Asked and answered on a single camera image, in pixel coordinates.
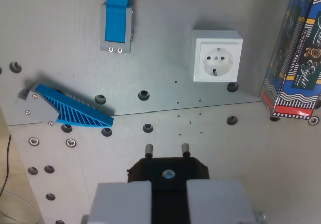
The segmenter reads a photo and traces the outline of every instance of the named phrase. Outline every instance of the gray block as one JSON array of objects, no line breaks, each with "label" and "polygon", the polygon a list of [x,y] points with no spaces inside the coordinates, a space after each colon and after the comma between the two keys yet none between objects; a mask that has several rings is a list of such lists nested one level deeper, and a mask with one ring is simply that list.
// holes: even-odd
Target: gray block
[{"label": "gray block", "polygon": [[125,43],[106,41],[106,2],[100,8],[100,49],[112,53],[130,53],[131,41],[133,37],[133,9],[128,7],[126,10],[126,39]]}]

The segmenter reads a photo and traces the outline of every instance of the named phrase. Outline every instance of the cardboard box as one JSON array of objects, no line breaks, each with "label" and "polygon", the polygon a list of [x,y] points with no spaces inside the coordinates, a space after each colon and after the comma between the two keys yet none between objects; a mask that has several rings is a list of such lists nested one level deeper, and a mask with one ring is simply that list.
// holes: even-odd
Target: cardboard box
[{"label": "cardboard box", "polygon": [[274,116],[310,119],[320,73],[321,0],[290,0],[260,99]]}]

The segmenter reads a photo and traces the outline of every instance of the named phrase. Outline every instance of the hole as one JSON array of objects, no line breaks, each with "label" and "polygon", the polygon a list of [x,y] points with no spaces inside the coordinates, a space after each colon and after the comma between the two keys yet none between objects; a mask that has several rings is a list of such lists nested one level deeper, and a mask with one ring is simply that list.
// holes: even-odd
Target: hole
[{"label": "hole", "polygon": [[321,107],[321,100],[318,99],[315,103],[315,108],[314,109],[319,109]]},{"label": "hole", "polygon": [[139,92],[138,98],[139,98],[141,101],[147,101],[147,100],[149,100],[149,98],[150,98],[150,94],[149,94],[149,92],[143,90],[143,91],[140,91],[140,92]]},{"label": "hole", "polygon": [[142,130],[144,130],[146,133],[151,133],[154,130],[154,126],[151,124],[145,124],[142,127]]},{"label": "hole", "polygon": [[207,57],[207,58],[204,58],[204,60],[202,61],[203,68],[208,75],[212,77],[214,76],[221,77],[227,74],[231,70],[234,60],[231,52],[228,51],[227,49],[221,48],[220,51],[218,51],[217,49],[213,49],[209,51],[207,55],[213,56],[213,59],[214,59],[214,61],[209,61]]},{"label": "hole", "polygon": [[51,165],[46,165],[44,170],[48,173],[48,174],[52,174],[55,172],[55,168],[52,167]]},{"label": "hole", "polygon": [[61,125],[61,130],[65,133],[70,133],[72,131],[72,126],[68,124]]},{"label": "hole", "polygon": [[67,139],[66,145],[70,148],[74,148],[77,145],[77,142],[74,139]]},{"label": "hole", "polygon": [[11,72],[13,73],[20,73],[22,70],[22,67],[19,63],[17,62],[11,62],[9,64],[9,69],[11,70]]},{"label": "hole", "polygon": [[36,137],[30,137],[28,139],[29,144],[31,144],[32,146],[37,146],[40,142]]},{"label": "hole", "polygon": [[227,124],[229,124],[229,125],[234,125],[234,124],[237,123],[237,121],[238,121],[238,119],[237,119],[237,117],[234,116],[234,115],[229,116],[229,117],[227,118],[227,120],[226,120]]},{"label": "hole", "polygon": [[276,117],[276,116],[273,116],[273,115],[271,115],[270,116],[270,120],[272,120],[272,121],[278,121],[278,120],[280,120],[281,118],[280,117]]},{"label": "hole", "polygon": [[55,197],[54,194],[49,193],[49,194],[46,195],[46,199],[47,199],[47,200],[50,200],[50,201],[53,201],[53,200],[56,199],[56,197]]},{"label": "hole", "polygon": [[29,167],[27,169],[28,173],[31,175],[37,175],[38,174],[38,170],[35,167]]},{"label": "hole", "polygon": [[101,133],[103,136],[109,137],[112,135],[112,130],[110,128],[103,128]]},{"label": "hole", "polygon": [[106,103],[106,98],[104,95],[97,95],[95,96],[95,102],[98,105],[104,105]]},{"label": "hole", "polygon": [[313,116],[309,119],[310,125],[317,125],[320,122],[320,118],[318,116]]},{"label": "hole", "polygon": [[239,84],[237,82],[230,82],[227,85],[227,90],[229,92],[236,92],[239,89]]}]

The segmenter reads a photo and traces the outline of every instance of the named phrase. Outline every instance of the metal plate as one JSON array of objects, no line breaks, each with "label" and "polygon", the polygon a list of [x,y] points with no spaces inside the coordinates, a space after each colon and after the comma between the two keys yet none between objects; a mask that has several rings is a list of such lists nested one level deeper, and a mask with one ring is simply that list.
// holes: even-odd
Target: metal plate
[{"label": "metal plate", "polygon": [[[106,0],[0,0],[0,106],[8,125],[28,123],[15,109],[31,83],[82,96],[102,94],[102,110],[123,115],[258,101],[289,0],[132,0],[130,54],[100,50],[100,6]],[[244,39],[238,82],[194,83],[192,29],[234,29]],[[10,72],[9,63],[22,72]],[[138,99],[141,90],[150,99]]]},{"label": "metal plate", "polygon": [[[230,115],[237,116],[237,124],[226,123]],[[154,126],[153,132],[142,130],[146,123]],[[25,169],[39,171],[27,176],[48,224],[59,219],[79,224],[90,213],[97,184],[126,182],[126,170],[144,157],[146,144],[154,145],[155,157],[170,157],[181,156],[184,142],[192,156],[209,167],[211,179],[240,179],[253,207],[266,212],[269,224],[321,219],[321,125],[293,119],[272,122],[261,103],[116,116],[110,137],[97,128],[73,127],[65,133],[60,127],[9,127]],[[29,137],[37,137],[40,144],[30,145]],[[77,141],[76,147],[66,146],[69,138]],[[46,173],[46,165],[55,172]],[[48,193],[56,199],[46,200]]]}]

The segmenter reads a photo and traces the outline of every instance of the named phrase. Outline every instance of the white wall outlet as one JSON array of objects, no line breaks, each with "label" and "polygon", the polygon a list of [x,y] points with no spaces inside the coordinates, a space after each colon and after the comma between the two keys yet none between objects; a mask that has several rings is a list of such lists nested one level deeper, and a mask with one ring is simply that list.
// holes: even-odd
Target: white wall outlet
[{"label": "white wall outlet", "polygon": [[194,82],[236,82],[243,39],[237,31],[193,30]]}]

